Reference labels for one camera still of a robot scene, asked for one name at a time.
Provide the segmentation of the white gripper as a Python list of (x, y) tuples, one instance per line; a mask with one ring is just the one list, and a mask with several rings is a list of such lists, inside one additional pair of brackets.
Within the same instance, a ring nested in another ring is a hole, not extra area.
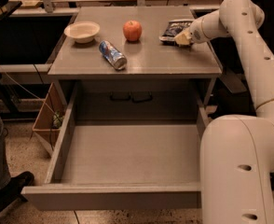
[(194, 20), (189, 26), (189, 29), (184, 29), (174, 37), (174, 41), (178, 46), (189, 46), (192, 41), (194, 43), (203, 43), (205, 41), (205, 35), (202, 32), (201, 19)]

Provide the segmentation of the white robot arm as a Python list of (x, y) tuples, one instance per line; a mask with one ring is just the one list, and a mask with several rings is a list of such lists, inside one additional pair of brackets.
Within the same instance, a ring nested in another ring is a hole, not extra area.
[(174, 38), (231, 38), (250, 94), (249, 111), (214, 119), (201, 138), (203, 224), (274, 224), (274, 54), (259, 33), (264, 20), (252, 0), (223, 0)]

